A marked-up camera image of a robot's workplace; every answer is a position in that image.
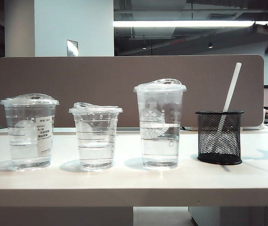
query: cup logo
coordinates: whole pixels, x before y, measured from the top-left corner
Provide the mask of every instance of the cup logo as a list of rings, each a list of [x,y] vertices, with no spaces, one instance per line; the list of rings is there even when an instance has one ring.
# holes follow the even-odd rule
[[[163,135],[167,130],[164,111],[161,113],[157,109],[146,108],[140,116],[141,137],[152,139]]]

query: desk surface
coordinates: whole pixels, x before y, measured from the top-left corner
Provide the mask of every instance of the desk surface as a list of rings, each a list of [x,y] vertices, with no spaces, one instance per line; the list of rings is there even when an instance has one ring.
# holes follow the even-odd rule
[[[197,159],[197,132],[180,135],[179,165],[143,168],[139,134],[121,132],[114,166],[82,172],[72,129],[55,132],[51,165],[10,170],[6,130],[0,130],[0,206],[260,206],[268,205],[268,129],[243,131],[243,163]]]

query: fluorescent light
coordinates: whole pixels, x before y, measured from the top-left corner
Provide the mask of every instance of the fluorescent light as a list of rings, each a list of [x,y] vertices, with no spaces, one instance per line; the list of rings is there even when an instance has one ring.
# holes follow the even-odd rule
[[[268,25],[268,21],[255,21],[255,24]]]
[[[114,27],[248,27],[254,21],[220,21],[220,20],[188,20],[188,21],[113,21]]]

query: pen holder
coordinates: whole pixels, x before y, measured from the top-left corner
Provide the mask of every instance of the pen holder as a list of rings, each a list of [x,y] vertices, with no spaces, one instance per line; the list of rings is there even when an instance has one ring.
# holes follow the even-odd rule
[[[242,162],[241,115],[244,112],[196,112],[198,114],[198,159],[220,165]]]

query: plastic cup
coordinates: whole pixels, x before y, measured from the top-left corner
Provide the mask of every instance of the plastic cup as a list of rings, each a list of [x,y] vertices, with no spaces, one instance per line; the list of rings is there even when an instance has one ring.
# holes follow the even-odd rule
[[[81,168],[97,171],[110,168],[113,163],[118,106],[97,106],[75,103],[69,113],[76,125]]]
[[[1,100],[7,118],[11,160],[16,170],[50,165],[55,106],[45,94],[24,94]]]
[[[148,169],[173,168],[178,163],[182,96],[186,87],[176,79],[138,85],[142,160]]]

